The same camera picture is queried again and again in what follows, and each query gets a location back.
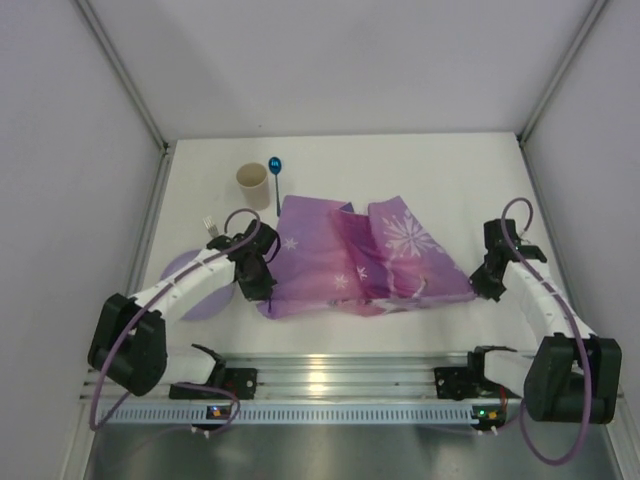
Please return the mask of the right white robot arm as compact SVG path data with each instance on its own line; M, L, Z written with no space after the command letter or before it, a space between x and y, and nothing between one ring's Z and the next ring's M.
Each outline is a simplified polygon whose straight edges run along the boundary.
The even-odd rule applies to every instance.
M514 220L486 222L484 243L483 262L470 277L473 290L488 300L511 298L538 347L531 358L509 347L478 347L468 355L469 366L521 397L535 421L579 423L589 398L590 423L609 423L618 395L619 344L578 317L551 279L545 255L522 242Z

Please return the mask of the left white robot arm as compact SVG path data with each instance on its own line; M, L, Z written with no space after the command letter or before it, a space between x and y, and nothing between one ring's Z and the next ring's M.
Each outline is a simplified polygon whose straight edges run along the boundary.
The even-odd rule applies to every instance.
M269 225L252 220L243 233L219 235L185 266L131 297L114 294L101 310L88 352L95 369L137 397L169 385L186 398L187 383L201 392L223 386L226 361L214 350L191 344L170 347L167 331L195 306L221 290L239 286L249 302L271 299L277 281L270 260L281 247Z

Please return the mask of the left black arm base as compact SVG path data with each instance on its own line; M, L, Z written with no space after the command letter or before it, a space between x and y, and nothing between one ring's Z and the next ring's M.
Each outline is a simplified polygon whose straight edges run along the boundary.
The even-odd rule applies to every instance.
M225 367L213 374L213 379L207 383L207 386L232 393L239 400L252 400L255 396L257 380L258 370L255 368ZM171 400L212 400L226 399L226 396L171 385L169 398Z

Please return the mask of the purple Frozen placemat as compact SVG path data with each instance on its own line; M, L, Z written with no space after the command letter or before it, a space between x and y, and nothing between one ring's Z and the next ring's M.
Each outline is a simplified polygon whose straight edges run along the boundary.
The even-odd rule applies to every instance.
M277 284L258 304L269 319L311 311L372 317L469 302L467 275L401 197L368 205L288 195L269 270Z

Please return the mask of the lilac plastic plate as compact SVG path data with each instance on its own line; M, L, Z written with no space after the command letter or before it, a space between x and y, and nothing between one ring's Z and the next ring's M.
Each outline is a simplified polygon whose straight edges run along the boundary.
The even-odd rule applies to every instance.
M199 250L189 250L175 257L163 270L160 279L163 280L178 270L185 267L194 260ZM184 321L205 321L221 313L231 302L234 296L235 285L230 284L224 288L211 292L206 298L200 301L187 311L182 320Z

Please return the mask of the blue handled fork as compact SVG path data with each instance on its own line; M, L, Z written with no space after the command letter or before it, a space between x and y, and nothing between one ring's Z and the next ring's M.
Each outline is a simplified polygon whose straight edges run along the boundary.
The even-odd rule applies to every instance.
M219 229L211 216L204 217L203 224L211 238L216 238L219 235Z

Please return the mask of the beige paper cup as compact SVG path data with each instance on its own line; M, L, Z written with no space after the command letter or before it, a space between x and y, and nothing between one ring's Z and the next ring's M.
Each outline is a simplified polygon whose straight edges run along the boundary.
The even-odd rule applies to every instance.
M267 168L260 163L247 163L236 172L236 182L249 208L261 211L270 204Z

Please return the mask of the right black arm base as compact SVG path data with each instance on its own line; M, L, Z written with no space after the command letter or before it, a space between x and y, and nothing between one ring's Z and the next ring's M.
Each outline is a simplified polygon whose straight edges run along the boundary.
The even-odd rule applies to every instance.
M506 387L488 380L484 376L485 356L492 351L514 349L499 346L478 346L469 351L463 366L437 367L434 369L435 386L439 399L461 401L465 399L507 399L518 398Z

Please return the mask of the blue metal spoon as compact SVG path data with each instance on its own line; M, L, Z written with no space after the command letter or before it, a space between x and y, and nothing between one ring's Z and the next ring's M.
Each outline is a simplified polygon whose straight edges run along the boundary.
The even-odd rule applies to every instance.
M275 186L275 199L276 199L276 216L280 217L281 215L281 199L280 199L280 188L279 188L279 175L282 171L282 161L280 158L273 156L268 161L268 169L269 172L274 177L274 186Z

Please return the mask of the aluminium mounting rail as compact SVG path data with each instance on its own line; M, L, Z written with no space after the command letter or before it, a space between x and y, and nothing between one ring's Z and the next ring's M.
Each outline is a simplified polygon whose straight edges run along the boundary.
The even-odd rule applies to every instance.
M254 369L257 375L222 389L255 402L431 400L437 398L435 370L466 364L465 352L230 355L228 370Z

